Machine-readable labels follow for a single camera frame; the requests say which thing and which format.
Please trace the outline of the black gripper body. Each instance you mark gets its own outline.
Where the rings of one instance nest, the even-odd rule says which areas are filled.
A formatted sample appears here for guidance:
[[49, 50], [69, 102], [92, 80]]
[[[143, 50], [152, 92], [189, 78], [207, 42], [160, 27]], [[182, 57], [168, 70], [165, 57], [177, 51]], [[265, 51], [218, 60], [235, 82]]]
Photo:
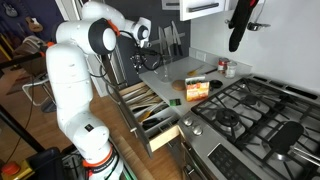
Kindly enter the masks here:
[[137, 48], [135, 50], [134, 54], [130, 57], [130, 60], [136, 70], [140, 70], [144, 66], [144, 63], [147, 60], [146, 56], [148, 54], [149, 50], [146, 48]]

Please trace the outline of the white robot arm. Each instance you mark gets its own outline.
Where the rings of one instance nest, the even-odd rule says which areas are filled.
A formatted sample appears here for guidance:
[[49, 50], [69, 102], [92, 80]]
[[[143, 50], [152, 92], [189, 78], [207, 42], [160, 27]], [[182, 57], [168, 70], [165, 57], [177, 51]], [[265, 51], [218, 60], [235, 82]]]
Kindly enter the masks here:
[[83, 157], [88, 180], [119, 180], [123, 161], [109, 142], [109, 129], [90, 112], [93, 92], [87, 57], [111, 53], [121, 33], [144, 46], [150, 31], [146, 18], [134, 22], [107, 4], [88, 1], [80, 20], [58, 25], [56, 43], [46, 51], [58, 126]]

